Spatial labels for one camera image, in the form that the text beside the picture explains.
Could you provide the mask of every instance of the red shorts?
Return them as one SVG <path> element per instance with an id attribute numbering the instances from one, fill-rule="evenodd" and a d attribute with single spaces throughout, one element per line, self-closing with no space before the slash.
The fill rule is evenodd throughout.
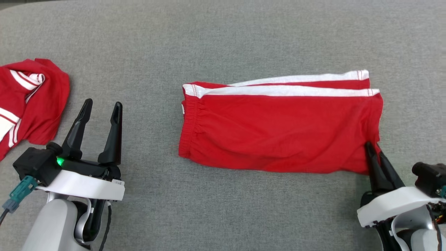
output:
<path id="1" fill-rule="evenodd" d="M 368 173 L 383 101 L 367 71 L 183 85 L 179 155 L 271 172 Z"/>

